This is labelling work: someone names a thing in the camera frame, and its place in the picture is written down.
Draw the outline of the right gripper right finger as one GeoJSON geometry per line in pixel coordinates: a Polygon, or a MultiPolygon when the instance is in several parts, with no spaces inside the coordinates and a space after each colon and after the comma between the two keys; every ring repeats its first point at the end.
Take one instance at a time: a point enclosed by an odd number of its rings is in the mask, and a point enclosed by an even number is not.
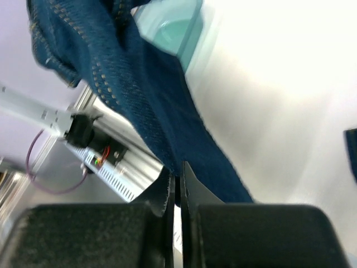
{"type": "Polygon", "coordinates": [[[349,267],[327,215],[304,204],[224,203],[180,177],[184,267],[349,267]]]}

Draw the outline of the dark denim skirt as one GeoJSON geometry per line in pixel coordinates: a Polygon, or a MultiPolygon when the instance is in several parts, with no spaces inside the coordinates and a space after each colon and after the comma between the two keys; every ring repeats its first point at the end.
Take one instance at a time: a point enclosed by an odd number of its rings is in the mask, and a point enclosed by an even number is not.
{"type": "Polygon", "coordinates": [[[85,81],[122,114],[172,175],[187,161],[227,203],[252,197],[196,110],[179,59],[140,36],[131,15],[143,1],[28,1],[37,62],[69,86],[85,81]]]}

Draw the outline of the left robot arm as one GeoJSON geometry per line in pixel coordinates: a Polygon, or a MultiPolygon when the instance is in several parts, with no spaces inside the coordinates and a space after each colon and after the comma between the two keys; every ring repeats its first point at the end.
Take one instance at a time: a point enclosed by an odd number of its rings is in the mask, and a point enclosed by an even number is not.
{"type": "Polygon", "coordinates": [[[93,120],[89,116],[52,108],[3,84],[1,110],[38,125],[76,147],[86,148],[94,138],[93,120]]]}

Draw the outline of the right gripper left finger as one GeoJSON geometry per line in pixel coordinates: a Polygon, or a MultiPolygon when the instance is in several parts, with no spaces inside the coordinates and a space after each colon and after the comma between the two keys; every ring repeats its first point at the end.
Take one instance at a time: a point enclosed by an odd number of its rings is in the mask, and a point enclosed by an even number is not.
{"type": "Polygon", "coordinates": [[[1,251],[2,267],[173,267],[175,178],[160,173],[130,203],[26,210],[1,251]]]}

